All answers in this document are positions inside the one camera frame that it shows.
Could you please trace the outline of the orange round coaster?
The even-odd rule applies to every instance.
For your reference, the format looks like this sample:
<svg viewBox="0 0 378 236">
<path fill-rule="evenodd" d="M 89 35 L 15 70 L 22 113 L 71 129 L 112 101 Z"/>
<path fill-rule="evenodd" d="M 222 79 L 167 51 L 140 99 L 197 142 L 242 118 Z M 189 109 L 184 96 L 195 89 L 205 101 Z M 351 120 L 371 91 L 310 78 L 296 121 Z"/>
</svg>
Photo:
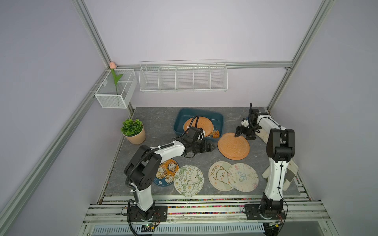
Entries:
<svg viewBox="0 0 378 236">
<path fill-rule="evenodd" d="M 250 152 L 250 144 L 242 137 L 235 137 L 234 133 L 224 134 L 218 141 L 219 152 L 230 160 L 242 160 Z"/>
<path fill-rule="evenodd" d="M 188 119 L 183 126 L 184 131 L 186 131 L 189 127 L 190 124 L 191 126 L 195 127 L 197 125 L 197 128 L 201 128 L 204 131 L 204 136 L 208 137 L 212 132 L 213 132 L 213 124 L 212 122 L 205 117 L 195 117 L 194 121 L 192 122 L 193 118 Z"/>
</svg>

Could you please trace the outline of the teal plastic storage box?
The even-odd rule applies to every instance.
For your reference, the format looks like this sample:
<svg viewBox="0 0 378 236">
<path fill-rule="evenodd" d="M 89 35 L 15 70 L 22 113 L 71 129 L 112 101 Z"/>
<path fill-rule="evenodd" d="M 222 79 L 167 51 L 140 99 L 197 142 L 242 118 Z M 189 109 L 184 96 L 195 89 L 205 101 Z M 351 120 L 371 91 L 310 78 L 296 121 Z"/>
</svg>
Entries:
<svg viewBox="0 0 378 236">
<path fill-rule="evenodd" d="M 219 132 L 220 137 L 217 139 L 205 137 L 205 140 L 211 141 L 211 142 L 218 142 L 218 140 L 222 137 L 224 134 L 223 127 L 224 127 L 224 116 L 221 113 L 210 111 L 210 110 L 203 110 L 203 109 L 195 109 L 195 108 L 183 108 L 179 111 L 176 121 L 173 126 L 173 130 L 176 133 L 177 136 L 181 135 L 184 132 L 183 126 L 184 123 L 195 116 L 205 117 L 208 118 L 212 124 L 213 127 L 215 126 Z"/>
</svg>

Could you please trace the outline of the white flower green coaster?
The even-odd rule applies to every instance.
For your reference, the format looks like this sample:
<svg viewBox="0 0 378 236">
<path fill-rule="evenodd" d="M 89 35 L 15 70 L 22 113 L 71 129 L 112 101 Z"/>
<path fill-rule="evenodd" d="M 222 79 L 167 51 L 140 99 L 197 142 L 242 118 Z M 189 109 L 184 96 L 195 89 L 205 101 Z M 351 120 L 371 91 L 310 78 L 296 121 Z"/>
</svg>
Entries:
<svg viewBox="0 0 378 236">
<path fill-rule="evenodd" d="M 185 197 L 197 195 L 202 190 L 203 186 L 204 175 L 196 166 L 182 166 L 174 176 L 174 187 L 176 191 Z"/>
</svg>

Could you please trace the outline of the blue orange toast coaster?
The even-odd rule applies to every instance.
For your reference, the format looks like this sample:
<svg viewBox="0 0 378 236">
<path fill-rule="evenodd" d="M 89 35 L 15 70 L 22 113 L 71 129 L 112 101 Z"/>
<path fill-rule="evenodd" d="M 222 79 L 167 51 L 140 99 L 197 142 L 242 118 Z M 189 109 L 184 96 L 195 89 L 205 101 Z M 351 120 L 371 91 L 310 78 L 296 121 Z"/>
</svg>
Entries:
<svg viewBox="0 0 378 236">
<path fill-rule="evenodd" d="M 169 186 L 174 183 L 174 177 L 179 170 L 179 164 L 174 159 L 169 159 L 160 164 L 153 183 L 158 186 Z"/>
</svg>

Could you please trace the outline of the blue bunny bear coaster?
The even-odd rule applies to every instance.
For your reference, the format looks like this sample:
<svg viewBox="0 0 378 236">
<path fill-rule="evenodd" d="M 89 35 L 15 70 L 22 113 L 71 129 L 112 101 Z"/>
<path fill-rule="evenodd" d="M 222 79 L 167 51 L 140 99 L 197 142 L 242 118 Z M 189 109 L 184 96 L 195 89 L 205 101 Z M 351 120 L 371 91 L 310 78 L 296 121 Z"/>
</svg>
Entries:
<svg viewBox="0 0 378 236">
<path fill-rule="evenodd" d="M 214 126 L 213 131 L 209 134 L 209 138 L 217 139 L 220 137 L 220 132 L 219 130 Z"/>
</svg>

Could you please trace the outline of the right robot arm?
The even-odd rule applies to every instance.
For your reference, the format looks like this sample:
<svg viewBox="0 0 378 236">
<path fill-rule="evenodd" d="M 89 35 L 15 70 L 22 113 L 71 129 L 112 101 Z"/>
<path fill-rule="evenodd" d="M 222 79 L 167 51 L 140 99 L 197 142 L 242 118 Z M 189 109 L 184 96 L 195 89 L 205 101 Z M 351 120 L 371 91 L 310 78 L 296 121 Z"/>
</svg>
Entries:
<svg viewBox="0 0 378 236">
<path fill-rule="evenodd" d="M 269 157 L 268 183 L 263 192 L 259 211 L 261 214 L 284 211 L 284 176 L 295 155 L 295 132 L 279 125 L 269 114 L 262 113 L 250 104 L 248 116 L 236 128 L 234 137 L 245 135 L 254 140 L 256 133 L 264 130 L 268 134 L 266 153 Z"/>
</svg>

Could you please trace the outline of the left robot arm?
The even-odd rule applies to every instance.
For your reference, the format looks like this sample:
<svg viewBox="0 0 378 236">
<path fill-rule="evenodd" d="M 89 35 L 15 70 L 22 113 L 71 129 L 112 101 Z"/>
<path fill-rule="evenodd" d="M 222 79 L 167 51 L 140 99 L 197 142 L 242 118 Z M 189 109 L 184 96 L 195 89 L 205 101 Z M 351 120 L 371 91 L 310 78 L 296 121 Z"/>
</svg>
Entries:
<svg viewBox="0 0 378 236">
<path fill-rule="evenodd" d="M 198 127 L 199 116 L 192 118 L 190 126 L 172 142 L 154 148 L 141 145 L 126 166 L 126 186 L 134 195 L 135 204 L 142 213 L 155 207 L 151 185 L 161 163 L 174 157 L 193 158 L 198 153 L 212 152 L 215 146 L 205 140 L 205 131 Z"/>
</svg>

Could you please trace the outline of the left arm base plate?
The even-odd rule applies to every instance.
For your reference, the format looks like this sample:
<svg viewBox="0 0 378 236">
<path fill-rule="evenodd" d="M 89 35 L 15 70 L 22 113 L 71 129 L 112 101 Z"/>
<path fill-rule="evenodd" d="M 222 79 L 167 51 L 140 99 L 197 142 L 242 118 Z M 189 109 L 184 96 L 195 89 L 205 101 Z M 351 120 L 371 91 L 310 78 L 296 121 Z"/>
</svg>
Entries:
<svg viewBox="0 0 378 236">
<path fill-rule="evenodd" d="M 168 206 L 152 206 L 147 211 L 142 211 L 138 206 L 131 206 L 130 210 L 127 210 L 127 216 L 131 222 L 166 222 Z"/>
</svg>

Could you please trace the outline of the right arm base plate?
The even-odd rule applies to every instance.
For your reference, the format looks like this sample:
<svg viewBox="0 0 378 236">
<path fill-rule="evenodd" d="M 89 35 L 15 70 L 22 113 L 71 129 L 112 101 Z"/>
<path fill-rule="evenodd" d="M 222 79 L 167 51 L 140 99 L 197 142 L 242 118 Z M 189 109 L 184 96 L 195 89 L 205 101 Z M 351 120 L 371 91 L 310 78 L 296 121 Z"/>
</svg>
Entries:
<svg viewBox="0 0 378 236">
<path fill-rule="evenodd" d="M 242 212 L 248 220 L 286 220 L 283 209 L 262 209 L 260 204 L 246 204 Z"/>
</svg>

